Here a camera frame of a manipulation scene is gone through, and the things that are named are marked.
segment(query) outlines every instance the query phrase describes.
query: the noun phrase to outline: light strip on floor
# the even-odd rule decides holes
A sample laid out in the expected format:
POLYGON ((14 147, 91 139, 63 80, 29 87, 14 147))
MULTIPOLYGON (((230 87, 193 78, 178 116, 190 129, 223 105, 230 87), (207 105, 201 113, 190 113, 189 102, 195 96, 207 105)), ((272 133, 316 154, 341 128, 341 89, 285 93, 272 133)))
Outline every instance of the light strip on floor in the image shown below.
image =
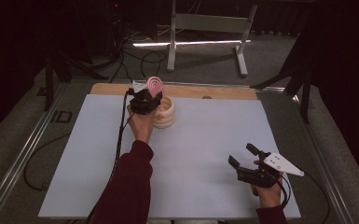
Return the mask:
MULTIPOLYGON (((195 42, 176 42, 176 45, 200 45, 200 44, 229 44, 229 43, 241 43, 240 40, 221 40, 221 41, 195 41, 195 42)), ((167 46, 170 45, 169 42, 166 43, 134 43, 135 47, 158 47, 158 46, 167 46)))

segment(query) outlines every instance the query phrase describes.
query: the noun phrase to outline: maroon sleeve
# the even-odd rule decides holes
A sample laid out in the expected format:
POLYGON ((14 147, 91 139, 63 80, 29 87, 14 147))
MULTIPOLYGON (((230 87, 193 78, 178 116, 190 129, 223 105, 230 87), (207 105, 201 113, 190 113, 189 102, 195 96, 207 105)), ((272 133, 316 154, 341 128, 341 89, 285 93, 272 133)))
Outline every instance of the maroon sleeve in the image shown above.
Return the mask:
POLYGON ((142 141, 134 141, 129 153, 117 161, 114 177, 97 202, 93 224, 145 224, 150 206, 150 161, 153 151, 142 141))
POLYGON ((271 208, 256 209, 260 224, 286 224, 287 220, 284 216, 281 205, 271 208))

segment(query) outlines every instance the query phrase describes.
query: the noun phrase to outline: gray carpet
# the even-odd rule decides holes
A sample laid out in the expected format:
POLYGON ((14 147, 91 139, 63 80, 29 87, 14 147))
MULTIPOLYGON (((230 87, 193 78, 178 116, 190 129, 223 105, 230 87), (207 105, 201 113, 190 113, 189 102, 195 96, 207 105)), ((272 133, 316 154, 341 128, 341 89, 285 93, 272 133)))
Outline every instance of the gray carpet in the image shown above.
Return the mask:
MULTIPOLYGON (((210 37, 221 34, 209 33, 210 37)), ((180 36, 183 40, 195 38, 193 33, 180 36)), ((245 60, 248 65, 249 76, 239 75, 236 59, 233 55, 232 44, 180 46, 176 55, 175 71, 166 71, 166 60, 162 64, 144 63, 143 68, 147 76, 154 76, 159 70, 159 77, 166 82, 198 83, 198 84, 231 84, 252 85, 264 81, 278 74, 287 54, 296 41, 292 37, 282 35, 251 35, 252 40, 245 49, 245 60)), ((159 47, 167 53, 166 48, 159 47)), ((142 59, 147 49, 133 49, 131 42, 125 45, 125 51, 142 59)), ((133 79, 143 79, 141 60, 125 53, 124 64, 133 79)), ((158 61, 159 56, 152 53, 146 57, 148 61, 158 61)), ((119 68, 116 63, 100 74, 111 77, 119 68)), ((56 110, 72 112, 69 123, 51 122, 46 128, 36 148, 58 137, 71 132, 76 121, 85 95, 90 91, 92 84, 98 80, 87 77, 79 72, 62 98, 56 110)), ((30 136, 33 128, 42 116, 44 98, 36 96, 40 87, 44 86, 44 71, 35 78, 35 86, 21 99, 13 111, 0 125, 0 182, 11 163, 20 153, 30 136)), ((121 67, 114 82, 126 81, 127 75, 121 67)), ((287 79, 275 83, 276 87, 284 87, 287 79)), ((312 156, 312 147, 305 136, 304 127, 312 130, 317 145, 328 161, 328 169, 334 177, 341 193, 343 202, 352 216, 352 223, 359 223, 359 169, 342 139, 337 126, 326 110, 318 90, 311 89, 310 125, 304 126, 298 117, 297 111, 291 104, 290 97, 279 93, 259 92, 257 97, 266 109, 269 124, 273 131, 276 143, 281 153, 294 164, 297 164, 310 173, 321 185, 324 184, 321 173, 312 156)), ((65 147, 67 137, 42 147, 29 162, 27 174, 30 182, 42 187, 42 183, 49 182, 53 177, 57 164, 65 147)), ((327 212, 327 203, 323 193, 308 177, 290 175, 293 192, 302 215, 300 219, 290 220, 289 223, 322 223, 327 212)), ((15 187, 7 198, 0 211, 0 223, 66 223, 66 220, 51 220, 37 217, 37 213, 44 200, 46 192, 30 189, 22 179, 18 179, 15 187)), ((330 204, 331 210, 326 223, 340 223, 335 207, 330 204)), ((256 220, 229 220, 230 224, 257 223, 256 220)))

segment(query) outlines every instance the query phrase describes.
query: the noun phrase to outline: person's left hand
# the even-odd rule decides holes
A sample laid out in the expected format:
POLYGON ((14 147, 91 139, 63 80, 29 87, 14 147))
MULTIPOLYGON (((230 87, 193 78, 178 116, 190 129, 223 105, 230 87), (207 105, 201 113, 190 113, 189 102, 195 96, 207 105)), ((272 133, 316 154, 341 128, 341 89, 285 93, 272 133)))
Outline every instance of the person's left hand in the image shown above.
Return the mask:
POLYGON ((129 124, 135 136, 135 140, 149 144, 150 136, 153 132, 153 116, 156 110, 153 110, 147 115, 134 114, 131 111, 130 105, 127 105, 127 110, 129 112, 129 124))

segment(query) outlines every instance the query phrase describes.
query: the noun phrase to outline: metal leg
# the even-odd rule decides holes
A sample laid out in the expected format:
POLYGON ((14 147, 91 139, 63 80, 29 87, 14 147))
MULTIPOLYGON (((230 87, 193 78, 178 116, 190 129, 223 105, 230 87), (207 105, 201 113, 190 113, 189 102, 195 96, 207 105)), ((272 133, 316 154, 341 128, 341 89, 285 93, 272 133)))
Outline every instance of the metal leg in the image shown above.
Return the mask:
POLYGON ((175 70, 175 53, 176 53, 176 41, 175 41, 175 17, 176 17, 176 0, 173 0, 173 12, 171 16, 171 44, 170 52, 168 53, 168 65, 167 70, 173 72, 175 70))
POLYGON ((255 11, 256 10, 257 10, 257 5, 253 5, 252 9, 251 9, 251 12, 249 13, 248 20, 245 23, 241 44, 239 46, 235 47, 235 52, 237 54, 238 65, 240 67, 241 76, 243 76, 243 77, 248 76, 248 70, 246 68, 245 59, 243 57, 243 49, 245 48, 246 40, 248 39, 249 32, 251 30, 252 23, 254 21, 255 11))

